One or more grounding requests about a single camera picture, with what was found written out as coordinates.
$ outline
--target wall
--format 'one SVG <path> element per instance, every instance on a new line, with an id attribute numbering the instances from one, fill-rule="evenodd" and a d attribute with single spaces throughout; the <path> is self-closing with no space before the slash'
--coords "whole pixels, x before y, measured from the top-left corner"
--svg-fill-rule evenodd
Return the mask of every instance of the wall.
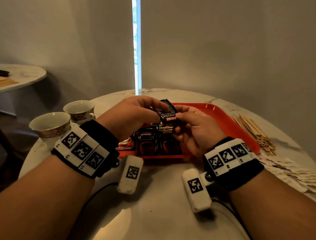
<path id="1" fill-rule="evenodd" d="M 143 87 L 247 108 L 316 159 L 314 0 L 142 1 Z"/>
<path id="2" fill-rule="evenodd" d="M 131 0 L 2 0 L 0 9 L 0 62 L 49 72 L 11 92 L 18 115 L 135 87 Z"/>

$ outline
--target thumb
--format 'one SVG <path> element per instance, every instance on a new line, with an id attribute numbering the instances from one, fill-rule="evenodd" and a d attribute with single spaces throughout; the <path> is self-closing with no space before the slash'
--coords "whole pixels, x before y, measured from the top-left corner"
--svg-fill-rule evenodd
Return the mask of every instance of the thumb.
<path id="1" fill-rule="evenodd" d="M 183 112 L 176 114 L 177 119 L 184 121 L 191 126 L 199 126 L 203 122 L 203 116 L 195 114 L 193 112 Z"/>

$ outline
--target floor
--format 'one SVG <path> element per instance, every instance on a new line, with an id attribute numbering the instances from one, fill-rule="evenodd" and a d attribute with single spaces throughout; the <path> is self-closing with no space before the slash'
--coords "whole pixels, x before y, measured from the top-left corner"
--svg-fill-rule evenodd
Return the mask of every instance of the floor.
<path id="1" fill-rule="evenodd" d="M 0 145 L 0 192 L 17 180 L 25 157 L 37 140 L 28 124 L 19 123 L 16 117 L 0 113 L 0 128 L 17 150 L 8 155 Z"/>

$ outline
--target orange plastic tray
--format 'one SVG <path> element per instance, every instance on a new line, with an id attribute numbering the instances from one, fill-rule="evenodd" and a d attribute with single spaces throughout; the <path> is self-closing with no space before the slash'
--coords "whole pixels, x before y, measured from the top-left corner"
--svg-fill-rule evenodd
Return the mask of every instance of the orange plastic tray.
<path id="1" fill-rule="evenodd" d="M 215 119 L 217 124 L 223 130 L 223 132 L 233 138 L 241 138 L 244 142 L 251 148 L 251 150 L 258 154 L 260 152 L 259 144 L 249 136 L 235 121 L 233 121 L 230 116 L 228 116 L 219 107 L 209 104 L 209 103 L 173 103 L 173 105 L 187 105 L 196 107 L 207 115 L 210 115 Z M 193 155 L 189 152 L 185 145 L 181 143 L 182 155 L 157 155 L 157 156 L 141 156 L 143 159 L 163 159 L 163 158 L 192 158 Z M 137 155 L 137 151 L 119 151 L 119 157 L 124 157 L 125 155 Z"/>

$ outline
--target hand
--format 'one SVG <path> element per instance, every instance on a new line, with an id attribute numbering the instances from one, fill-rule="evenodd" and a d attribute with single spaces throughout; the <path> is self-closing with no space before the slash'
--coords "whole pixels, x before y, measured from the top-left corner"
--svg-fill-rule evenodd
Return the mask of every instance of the hand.
<path id="1" fill-rule="evenodd" d="M 160 117 L 149 107 L 168 110 L 168 105 L 148 96 L 135 96 L 110 108 L 96 119 L 106 127 L 120 142 L 126 140 L 133 132 L 141 127 L 149 127 L 159 123 Z"/>
<path id="2" fill-rule="evenodd" d="M 180 113 L 177 119 L 187 123 L 183 127 L 176 127 L 176 139 L 182 141 L 189 151 L 198 158 L 202 158 L 226 135 L 216 121 L 209 115 L 195 107 L 175 105 Z"/>

